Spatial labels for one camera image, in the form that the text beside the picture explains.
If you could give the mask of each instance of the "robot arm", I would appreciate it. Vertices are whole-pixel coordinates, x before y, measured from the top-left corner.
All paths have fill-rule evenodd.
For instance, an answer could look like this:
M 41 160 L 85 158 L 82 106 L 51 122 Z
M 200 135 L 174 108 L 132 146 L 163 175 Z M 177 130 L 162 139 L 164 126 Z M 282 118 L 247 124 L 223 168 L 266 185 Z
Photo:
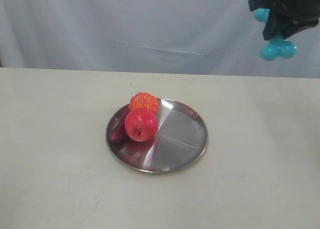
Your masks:
M 250 11 L 268 9 L 263 38 L 287 39 L 319 24 L 320 0 L 249 0 Z

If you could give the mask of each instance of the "stainless steel plate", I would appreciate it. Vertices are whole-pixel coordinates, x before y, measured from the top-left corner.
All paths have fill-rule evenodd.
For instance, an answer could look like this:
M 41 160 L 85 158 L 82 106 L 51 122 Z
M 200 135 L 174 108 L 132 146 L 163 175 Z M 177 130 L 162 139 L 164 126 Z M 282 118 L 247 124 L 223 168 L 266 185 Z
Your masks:
M 129 138 L 120 143 L 108 140 L 118 118 L 128 110 L 119 109 L 106 127 L 106 143 L 114 155 L 128 166 L 147 173 L 165 173 L 189 166 L 202 156 L 208 145 L 208 130 L 200 115 L 189 106 L 159 98 L 158 132 L 147 142 Z

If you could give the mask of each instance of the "white curtain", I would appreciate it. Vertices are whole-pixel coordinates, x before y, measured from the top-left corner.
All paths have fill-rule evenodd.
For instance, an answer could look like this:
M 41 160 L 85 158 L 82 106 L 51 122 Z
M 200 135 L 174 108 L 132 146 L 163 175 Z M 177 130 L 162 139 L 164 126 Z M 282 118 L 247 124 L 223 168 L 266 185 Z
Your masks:
M 319 28 L 260 58 L 248 0 L 0 0 L 4 67 L 320 78 Z

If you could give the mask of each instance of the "red apple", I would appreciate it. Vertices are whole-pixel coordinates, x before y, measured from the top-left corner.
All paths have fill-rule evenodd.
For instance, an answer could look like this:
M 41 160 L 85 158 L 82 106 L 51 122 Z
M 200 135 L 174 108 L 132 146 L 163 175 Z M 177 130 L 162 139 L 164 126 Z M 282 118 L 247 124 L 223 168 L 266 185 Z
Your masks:
M 126 134 L 136 142 L 151 140 L 157 133 L 158 121 L 155 114 L 147 108 L 136 108 L 124 120 Z

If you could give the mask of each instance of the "white table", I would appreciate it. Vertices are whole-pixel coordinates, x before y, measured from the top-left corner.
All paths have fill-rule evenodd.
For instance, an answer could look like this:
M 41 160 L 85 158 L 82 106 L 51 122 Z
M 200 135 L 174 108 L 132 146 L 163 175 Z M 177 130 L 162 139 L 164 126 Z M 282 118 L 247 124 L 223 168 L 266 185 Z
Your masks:
M 181 101 L 209 147 L 138 172 L 105 143 L 137 92 Z M 1 229 L 319 229 L 320 80 L 0 69 Z

